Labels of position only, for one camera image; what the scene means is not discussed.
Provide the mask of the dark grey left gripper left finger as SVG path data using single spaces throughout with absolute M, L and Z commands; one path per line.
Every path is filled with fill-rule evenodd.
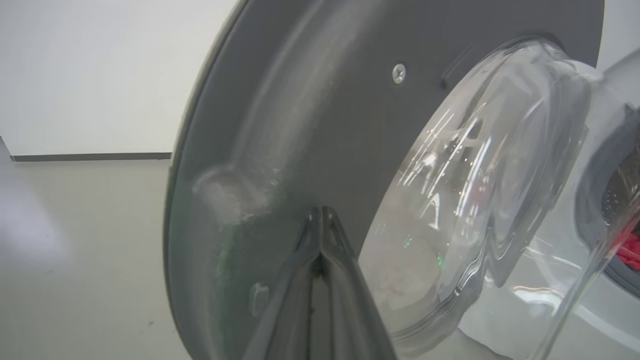
M 306 216 L 279 269 L 269 303 L 247 345 L 244 360 L 308 360 L 311 346 L 314 262 L 320 255 L 322 211 Z

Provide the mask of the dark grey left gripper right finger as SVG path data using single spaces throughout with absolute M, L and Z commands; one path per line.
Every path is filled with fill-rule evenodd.
M 395 360 L 393 343 L 371 296 L 338 212 L 314 207 L 320 273 L 329 292 L 330 358 Z

